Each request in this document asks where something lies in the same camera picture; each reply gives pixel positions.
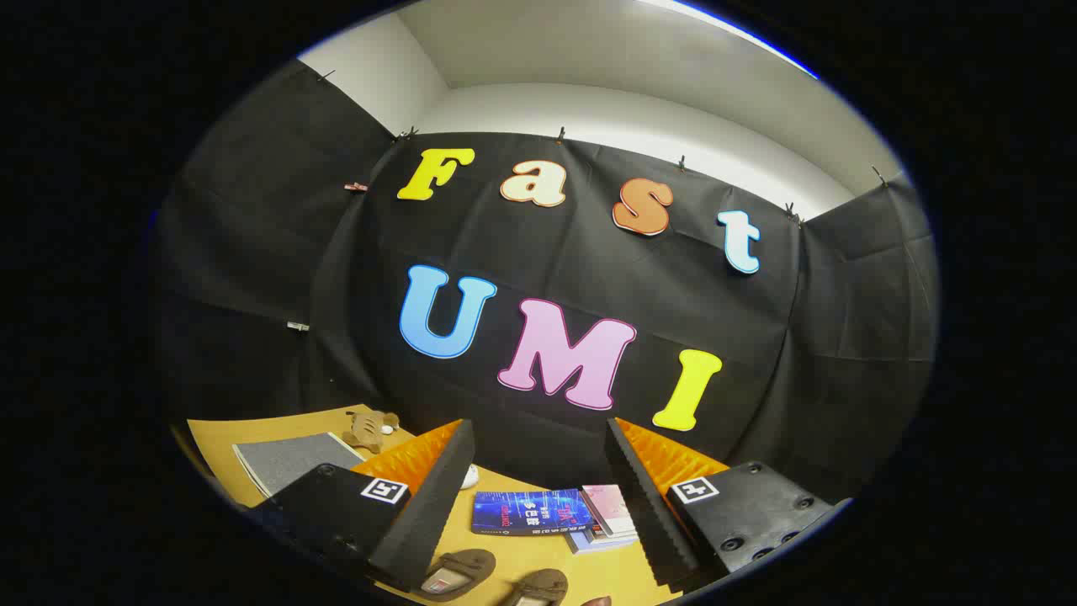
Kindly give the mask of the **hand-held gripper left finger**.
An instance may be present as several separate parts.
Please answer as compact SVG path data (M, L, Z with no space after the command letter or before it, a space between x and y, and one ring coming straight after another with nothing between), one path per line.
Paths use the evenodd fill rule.
M458 419L351 469L313 465L252 516L339 576L412 592L426 578L474 455L473 423Z

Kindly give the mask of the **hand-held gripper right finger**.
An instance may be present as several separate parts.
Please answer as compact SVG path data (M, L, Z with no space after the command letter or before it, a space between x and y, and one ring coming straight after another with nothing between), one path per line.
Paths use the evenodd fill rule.
M609 419L605 452L654 579L672 590L743 576L847 506L770 465L725 465L620 418Z

